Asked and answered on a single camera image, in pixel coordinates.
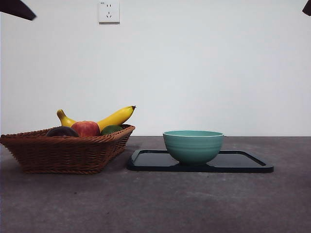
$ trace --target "dark fruit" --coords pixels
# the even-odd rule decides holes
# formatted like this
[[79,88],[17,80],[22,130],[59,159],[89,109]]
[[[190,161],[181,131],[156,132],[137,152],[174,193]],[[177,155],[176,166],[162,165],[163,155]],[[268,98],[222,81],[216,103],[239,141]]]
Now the dark fruit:
[[120,125],[108,125],[101,131],[101,136],[120,131],[123,128]]
[[79,137],[78,133],[74,129],[67,127],[67,126],[59,126],[54,129],[51,129],[47,132],[46,136],[48,137],[55,137],[55,136]]

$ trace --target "brown wicker basket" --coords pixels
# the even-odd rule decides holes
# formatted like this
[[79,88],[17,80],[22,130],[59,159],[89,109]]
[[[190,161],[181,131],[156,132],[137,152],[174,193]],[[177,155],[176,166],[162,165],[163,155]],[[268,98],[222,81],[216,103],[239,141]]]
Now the brown wicker basket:
[[95,174],[125,150],[135,129],[98,137],[47,137],[50,129],[1,135],[2,143],[26,173]]

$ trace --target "green bowl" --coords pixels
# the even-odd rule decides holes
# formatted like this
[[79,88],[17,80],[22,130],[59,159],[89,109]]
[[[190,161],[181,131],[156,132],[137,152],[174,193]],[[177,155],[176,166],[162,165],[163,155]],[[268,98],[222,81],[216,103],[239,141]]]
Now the green bowl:
[[215,158],[223,145],[223,137],[222,133],[211,131],[163,133],[168,153],[185,165],[202,165]]

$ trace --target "gray table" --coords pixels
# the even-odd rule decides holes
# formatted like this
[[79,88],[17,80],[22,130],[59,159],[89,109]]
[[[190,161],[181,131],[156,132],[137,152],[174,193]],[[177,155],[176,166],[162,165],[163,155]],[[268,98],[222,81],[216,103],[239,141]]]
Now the gray table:
[[311,137],[225,137],[272,173],[137,172],[137,149],[162,137],[132,136],[96,175],[24,174],[1,148],[2,233],[311,232]]

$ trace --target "lime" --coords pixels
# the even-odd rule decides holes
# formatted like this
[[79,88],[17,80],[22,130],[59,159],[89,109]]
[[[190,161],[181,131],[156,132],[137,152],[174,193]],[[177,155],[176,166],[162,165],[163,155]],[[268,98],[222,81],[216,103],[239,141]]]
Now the lime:
[[106,135],[110,133],[114,133],[116,131],[120,131],[123,128],[120,125],[108,125],[101,131],[101,135]]

